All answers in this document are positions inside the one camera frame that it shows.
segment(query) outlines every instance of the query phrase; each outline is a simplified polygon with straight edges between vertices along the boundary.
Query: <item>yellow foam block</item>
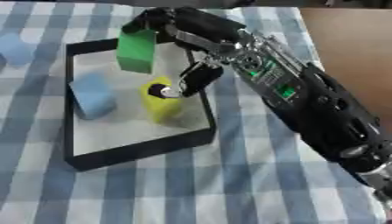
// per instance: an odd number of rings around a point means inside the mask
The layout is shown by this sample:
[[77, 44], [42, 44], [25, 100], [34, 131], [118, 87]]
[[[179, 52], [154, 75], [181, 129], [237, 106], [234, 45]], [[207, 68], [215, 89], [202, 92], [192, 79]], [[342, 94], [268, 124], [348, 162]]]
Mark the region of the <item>yellow foam block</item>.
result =
[[175, 116], [180, 111], [180, 99], [161, 99], [148, 94], [152, 84], [171, 85], [172, 82], [165, 76], [159, 76], [156, 79], [142, 85], [140, 94], [145, 108], [148, 110], [150, 117], [156, 123], [161, 123], [170, 116]]

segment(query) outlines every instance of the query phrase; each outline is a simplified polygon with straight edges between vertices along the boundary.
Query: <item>green cube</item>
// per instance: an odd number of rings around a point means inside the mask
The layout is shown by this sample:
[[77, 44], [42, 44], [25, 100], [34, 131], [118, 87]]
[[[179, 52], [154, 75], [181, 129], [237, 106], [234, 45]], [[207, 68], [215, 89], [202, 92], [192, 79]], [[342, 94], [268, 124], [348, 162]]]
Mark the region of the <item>green cube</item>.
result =
[[151, 74], [155, 42], [156, 34], [151, 30], [131, 34], [121, 32], [115, 52], [120, 68], [131, 72]]

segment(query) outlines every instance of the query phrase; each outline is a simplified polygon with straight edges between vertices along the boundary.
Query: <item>gingham tablecloth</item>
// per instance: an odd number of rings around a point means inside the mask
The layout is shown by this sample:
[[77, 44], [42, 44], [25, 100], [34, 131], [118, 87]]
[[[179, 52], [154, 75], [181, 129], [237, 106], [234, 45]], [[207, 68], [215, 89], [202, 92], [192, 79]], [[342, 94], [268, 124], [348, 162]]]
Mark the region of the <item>gingham tablecloth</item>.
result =
[[[143, 8], [0, 3], [34, 61], [0, 73], [0, 223], [383, 223], [370, 191], [272, 115], [231, 69], [210, 87], [210, 145], [76, 172], [63, 161], [64, 44], [113, 38]], [[210, 10], [319, 63], [298, 9]]]

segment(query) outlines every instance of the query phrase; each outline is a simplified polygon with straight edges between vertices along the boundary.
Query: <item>mechanical hand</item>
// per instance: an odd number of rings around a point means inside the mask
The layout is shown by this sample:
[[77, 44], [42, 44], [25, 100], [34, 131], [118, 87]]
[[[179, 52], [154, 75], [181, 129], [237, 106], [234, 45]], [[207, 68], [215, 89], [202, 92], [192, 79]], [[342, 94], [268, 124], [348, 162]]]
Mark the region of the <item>mechanical hand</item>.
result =
[[392, 208], [391, 142], [379, 119], [331, 76], [312, 63], [303, 64], [275, 37], [250, 33], [244, 24], [200, 10], [147, 10], [124, 31], [145, 27], [161, 39], [206, 54], [180, 75], [177, 86], [152, 86], [151, 95], [194, 95], [221, 76], [222, 66], [231, 66], [319, 155], [373, 187], [376, 198]]

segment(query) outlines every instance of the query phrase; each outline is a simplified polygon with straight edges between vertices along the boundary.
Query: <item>blue cube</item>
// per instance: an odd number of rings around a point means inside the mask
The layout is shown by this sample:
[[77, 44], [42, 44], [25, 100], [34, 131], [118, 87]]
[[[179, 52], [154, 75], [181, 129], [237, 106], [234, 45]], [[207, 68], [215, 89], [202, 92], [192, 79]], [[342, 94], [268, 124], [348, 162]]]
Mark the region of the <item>blue cube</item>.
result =
[[83, 119], [96, 119], [116, 108], [115, 96], [105, 83], [103, 73], [83, 74], [69, 85]]
[[0, 54], [13, 67], [21, 67], [32, 62], [32, 49], [16, 33], [0, 36]]

